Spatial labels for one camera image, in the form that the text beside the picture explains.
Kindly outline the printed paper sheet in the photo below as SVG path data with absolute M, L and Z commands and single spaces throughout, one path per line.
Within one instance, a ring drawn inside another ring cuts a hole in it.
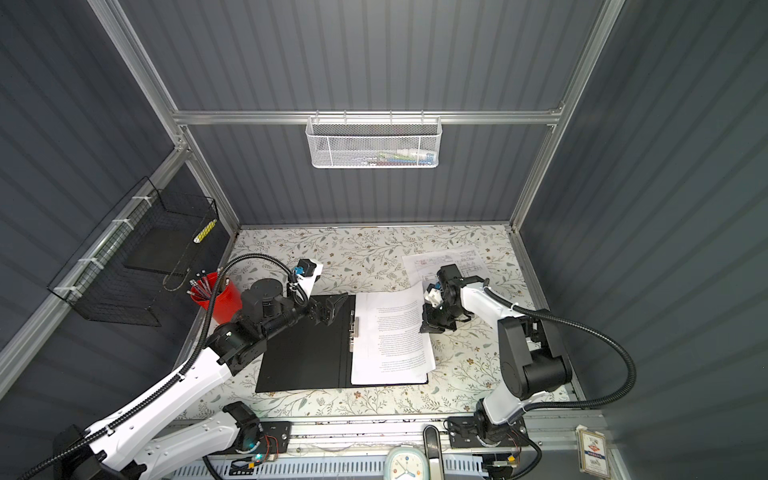
M 436 368 L 430 336 L 420 331 L 422 285 L 355 298 L 356 336 L 350 383 L 373 387 L 419 385 Z

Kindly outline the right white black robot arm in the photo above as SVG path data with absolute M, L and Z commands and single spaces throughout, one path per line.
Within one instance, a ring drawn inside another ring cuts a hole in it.
M 474 318 L 488 323 L 498 337 L 502 380 L 474 413 L 475 435 L 496 443 L 504 424 L 518 422 L 526 406 L 570 382 L 572 368 L 557 328 L 521 312 L 487 279 L 465 276 L 455 264 L 442 266 L 427 287 L 420 331 L 455 331 L 459 322 Z

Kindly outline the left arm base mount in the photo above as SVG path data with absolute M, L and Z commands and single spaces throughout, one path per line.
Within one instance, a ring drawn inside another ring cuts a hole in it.
M 269 454 L 270 456 L 279 456 L 285 454 L 291 439 L 293 424 L 289 421 L 267 419 L 261 420 L 260 426 L 262 432 L 259 435 L 259 439 L 256 439 L 255 432 L 240 433 L 231 446 L 215 451 L 213 455 Z

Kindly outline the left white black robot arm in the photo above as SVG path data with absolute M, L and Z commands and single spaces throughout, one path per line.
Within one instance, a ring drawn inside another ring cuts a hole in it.
M 272 447 L 257 415 L 243 402 L 171 434 L 163 429 L 195 401 L 261 357 L 268 342 L 301 323 L 332 324 L 348 311 L 348 296 L 309 298 L 312 277 L 296 288 L 276 279 L 256 281 L 241 295 L 242 307 L 203 342 L 196 357 L 110 416 L 86 429 L 72 426 L 55 440 L 57 479 L 160 479 L 213 453 L 247 456 Z

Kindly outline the orange black file folder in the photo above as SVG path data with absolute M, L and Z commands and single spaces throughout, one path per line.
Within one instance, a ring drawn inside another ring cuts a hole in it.
M 326 325 L 301 320 L 267 343 L 256 381 L 257 393 L 360 388 L 352 381 L 351 327 L 354 295 Z

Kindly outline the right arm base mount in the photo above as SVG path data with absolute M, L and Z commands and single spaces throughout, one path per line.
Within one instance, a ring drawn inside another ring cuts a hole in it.
M 453 449 L 527 447 L 529 440 L 523 432 L 525 424 L 520 421 L 494 425 L 480 421 L 474 416 L 450 416 L 443 421 L 450 447 Z

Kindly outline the paper sheet with technical drawing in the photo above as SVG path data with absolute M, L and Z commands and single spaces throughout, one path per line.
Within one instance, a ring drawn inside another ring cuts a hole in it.
M 402 258 L 402 262 L 410 284 L 419 283 L 423 289 L 429 284 L 436 284 L 438 270 L 451 264 L 455 264 L 463 276 L 490 277 L 479 251 L 473 247 L 408 255 Z

